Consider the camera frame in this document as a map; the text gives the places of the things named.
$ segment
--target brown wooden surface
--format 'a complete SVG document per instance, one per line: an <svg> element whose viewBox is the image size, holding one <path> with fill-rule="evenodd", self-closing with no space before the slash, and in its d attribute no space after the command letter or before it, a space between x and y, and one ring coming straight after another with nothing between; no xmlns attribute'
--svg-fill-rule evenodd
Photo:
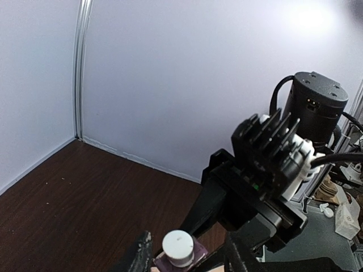
<svg viewBox="0 0 363 272"><path fill-rule="evenodd" d="M107 271L143 230L159 249L200 190L74 141L0 196L0 271ZM224 234L200 241L213 250Z"/></svg>

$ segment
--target black cable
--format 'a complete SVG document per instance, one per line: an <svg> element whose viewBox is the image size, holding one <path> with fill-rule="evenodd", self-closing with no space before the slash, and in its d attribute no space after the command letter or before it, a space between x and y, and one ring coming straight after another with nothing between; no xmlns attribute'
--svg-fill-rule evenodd
<svg viewBox="0 0 363 272"><path fill-rule="evenodd" d="M289 75L286 78L283 78L278 85L276 86L276 88L273 90L273 94L271 97L271 102L270 102L270 115L274 115L277 112L277 94L278 91L281 89L282 85L284 85L287 81L293 80L294 76L293 75Z"/></svg>
<svg viewBox="0 0 363 272"><path fill-rule="evenodd" d="M337 163L337 162L349 162L349 163L363 163L362 153L340 153L331 154L316 158L311 162L311 168L315 168L322 164Z"/></svg>
<svg viewBox="0 0 363 272"><path fill-rule="evenodd" d="M363 133L363 125L359 123L357 119L355 119L353 116L351 116L349 113L346 112L343 112L343 116L345 116L348 120L350 120L350 122L355 124L359 128L359 130Z"/></svg>
<svg viewBox="0 0 363 272"><path fill-rule="evenodd" d="M331 145L330 149L334 150L336 147L336 144L338 143L338 141L341 138L341 129L340 126L336 125L334 130L333 130L333 134L334 134L334 141L333 144Z"/></svg>

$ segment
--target baseboard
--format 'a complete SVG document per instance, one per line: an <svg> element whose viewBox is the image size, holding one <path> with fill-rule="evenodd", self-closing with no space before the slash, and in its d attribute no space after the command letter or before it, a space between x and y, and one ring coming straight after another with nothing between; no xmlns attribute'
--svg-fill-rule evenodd
<svg viewBox="0 0 363 272"><path fill-rule="evenodd" d="M8 184L6 184L5 186L3 186L0 189L0 196L5 193L5 191L7 189L9 189L10 187L12 187L15 183L17 183L19 180L21 180L25 175L27 175L28 173L30 173L32 170L34 170L34 168L38 167L42 162L44 162L45 160L49 159L52 155L54 155L55 153L57 153L60 149L62 149L63 147L65 147L66 145L68 145L69 143L71 143L72 141L74 141L75 139L69 139L68 141L66 141L65 143L61 144L60 146L58 146L56 149L54 149L51 153L49 153L47 156L41 158L39 161L37 161L35 164L33 164L32 166L30 166L28 169L26 169L23 173L21 173L18 177L16 177L16 179L10 181Z"/></svg>
<svg viewBox="0 0 363 272"><path fill-rule="evenodd" d="M177 171L174 171L174 170L171 170L171 169L167 169L165 167L162 167L160 165L157 165L155 163L152 163L144 158L141 158L141 157L138 157L138 156L135 156L133 154L129 154L129 153L126 153L126 152L122 152L122 151L119 151L113 147L110 147L110 146L107 146L106 144L103 144L103 143L100 143L96 140L93 140L89 137L83 137L82 139L85 143L89 144L89 145L92 145L94 147L97 147L99 149L102 149L104 151L107 151L109 153L112 153L112 154L115 154L119 157L122 157L124 159L128 159L128 160L131 160L135 163L140 163L142 165L145 165L147 167L150 167L152 169L156 169L156 170L159 170L159 171L162 171L164 173L167 173L167 174L171 174L173 176L176 176L176 177L181 177L182 179L186 179L186 180L190 180L190 181L193 181L193 182L196 182L196 183L200 183L200 180L197 179L196 177L192 177L190 175L187 175L187 174L183 174L183 173L179 173Z"/></svg>

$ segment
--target white partition panel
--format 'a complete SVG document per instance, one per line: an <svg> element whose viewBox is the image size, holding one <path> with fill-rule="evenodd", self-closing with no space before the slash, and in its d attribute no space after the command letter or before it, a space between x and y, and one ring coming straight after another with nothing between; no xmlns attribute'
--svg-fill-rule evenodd
<svg viewBox="0 0 363 272"><path fill-rule="evenodd" d="M354 1L94 0L86 141L197 181L283 77L316 71L350 96L363 78ZM288 87L281 90L283 107Z"/></svg>
<svg viewBox="0 0 363 272"><path fill-rule="evenodd" d="M0 193L74 138L79 1L0 1Z"/></svg>

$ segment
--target purple bottle label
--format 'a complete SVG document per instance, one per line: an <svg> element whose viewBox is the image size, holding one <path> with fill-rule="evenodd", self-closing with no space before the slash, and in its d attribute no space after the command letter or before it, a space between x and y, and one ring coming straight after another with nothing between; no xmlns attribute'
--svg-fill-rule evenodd
<svg viewBox="0 0 363 272"><path fill-rule="evenodd" d="M206 248L198 242L197 239L193 237L194 241L194 259L193 262L187 267L176 267L171 264L168 260L165 253L161 253L158 257L155 258L154 263L155 266L159 269L160 272L188 272L191 268L193 268L198 262L200 262L203 258L205 258L208 254Z"/></svg>

